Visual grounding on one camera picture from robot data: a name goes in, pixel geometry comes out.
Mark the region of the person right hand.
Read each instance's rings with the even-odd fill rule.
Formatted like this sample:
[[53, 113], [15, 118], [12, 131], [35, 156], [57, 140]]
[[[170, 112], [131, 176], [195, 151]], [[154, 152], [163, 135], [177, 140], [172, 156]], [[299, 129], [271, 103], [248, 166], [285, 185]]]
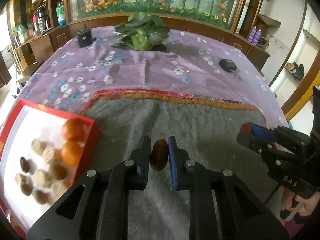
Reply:
[[[304, 199], [301, 196], [295, 194], [291, 190], [281, 187], [282, 197], [281, 197], [281, 209], [282, 210], [290, 210], [297, 211], [298, 214], [302, 217], [317, 215], [319, 213], [318, 203], [319, 203], [319, 192], [315, 192], [315, 194], [309, 199]], [[293, 200], [298, 202], [298, 206], [293, 208], [292, 202]]]

